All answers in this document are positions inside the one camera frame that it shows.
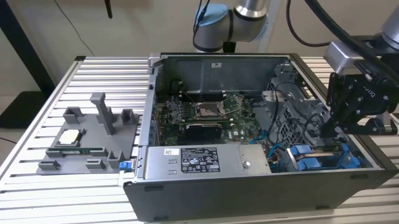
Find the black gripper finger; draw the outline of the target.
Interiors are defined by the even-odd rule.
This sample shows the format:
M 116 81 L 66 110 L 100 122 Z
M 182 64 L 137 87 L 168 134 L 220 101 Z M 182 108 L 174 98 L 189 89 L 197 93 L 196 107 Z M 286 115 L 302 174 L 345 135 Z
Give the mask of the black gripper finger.
M 353 135 L 385 135 L 388 133 L 386 126 L 380 118 L 370 118 L 364 125 L 357 123 L 340 124 L 334 121 L 333 124 L 342 130 L 345 134 Z
M 322 137 L 334 137 L 337 135 L 334 128 L 341 126 L 352 113 L 348 101 L 353 92 L 350 80 L 345 80 L 345 75 L 334 72 L 329 75 L 326 105 L 329 106 L 329 119 L 322 124 Z

